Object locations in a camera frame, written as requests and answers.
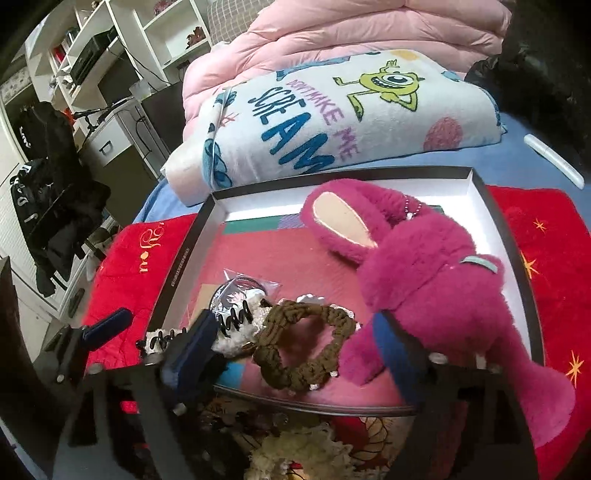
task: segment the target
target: pink fluffy plush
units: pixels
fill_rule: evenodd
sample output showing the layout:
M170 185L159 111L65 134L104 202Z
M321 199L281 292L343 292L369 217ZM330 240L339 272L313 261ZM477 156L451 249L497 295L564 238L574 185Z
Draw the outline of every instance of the pink fluffy plush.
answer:
M501 293L499 259L477 255L470 234L454 220L396 190L358 180L321 185L301 211L304 224L328 249L359 264L358 277L373 312L390 310L429 351L485 355L513 386L535 446L568 423L574 390L568 378L530 360ZM462 262L468 256L496 266ZM349 339L339 372L362 385L384 369L371 325Z

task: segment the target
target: blue bedsheet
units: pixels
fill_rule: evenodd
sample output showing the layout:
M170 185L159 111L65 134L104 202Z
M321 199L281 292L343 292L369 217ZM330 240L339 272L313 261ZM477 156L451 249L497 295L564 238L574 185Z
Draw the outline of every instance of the blue bedsheet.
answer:
M579 190L550 162L524 144L523 137L534 133L519 121L502 113L507 133L500 143L484 147L464 148L457 151L439 151L387 158L340 169L373 168L403 165L456 165L474 167L489 185L520 187L525 189L553 188L566 192L591 229L591 186ZM155 222L188 213L198 212L201 204L185 207L164 180L154 189L140 210L135 222Z

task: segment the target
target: plastic bag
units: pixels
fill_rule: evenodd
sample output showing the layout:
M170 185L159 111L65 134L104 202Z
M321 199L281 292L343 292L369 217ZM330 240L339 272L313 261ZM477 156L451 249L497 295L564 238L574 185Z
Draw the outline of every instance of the plastic bag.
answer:
M263 278L255 278L250 275L235 272L224 268L224 283L215 291L209 302L209 309L214 314L224 317L230 314L234 305L240 306L246 300L246 292L249 290L261 290L268 300L274 300L281 288L281 284Z

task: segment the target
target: monsters inc blanket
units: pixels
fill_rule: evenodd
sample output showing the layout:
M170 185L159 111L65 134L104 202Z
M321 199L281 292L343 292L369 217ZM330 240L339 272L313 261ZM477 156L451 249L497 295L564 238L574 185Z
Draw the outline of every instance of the monsters inc blanket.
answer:
M206 101L164 166L185 205L212 190L431 150L496 143L498 108L412 50L304 63Z

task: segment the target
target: open box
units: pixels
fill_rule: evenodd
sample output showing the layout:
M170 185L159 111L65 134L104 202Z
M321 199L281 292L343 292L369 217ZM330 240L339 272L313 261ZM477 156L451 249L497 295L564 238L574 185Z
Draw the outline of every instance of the open box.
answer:
M281 283L281 297L295 299L306 293L324 296L328 303L353 310L356 320L366 322L371 313L361 299L354 266L328 253L297 220L306 197L316 186L341 178L372 182L412 195L428 205L440 206L470 232L478 253L499 257L505 266L503 294L515 325L532 359L543 364L540 324L521 254L495 201L476 171L469 167L348 170L214 192L187 233L148 330L187 325L196 316L201 287L221 283L225 268ZM258 226L245 229L246 224ZM322 340L311 340L305 330L297 331L296 327L290 327L284 336L292 336L300 352L294 353L297 348L293 345L286 346L282 357L286 351L288 356L301 356L302 346L308 341L316 343L304 348L305 353L314 356L322 348ZM330 336L328 329L322 333ZM316 331L316 336L320 338L322 333ZM216 388L259 403L324 414L396 416L414 411L404 404L387 372L363 387L333 378L317 391L292 395L266 385L259 367L248 358L231 362Z

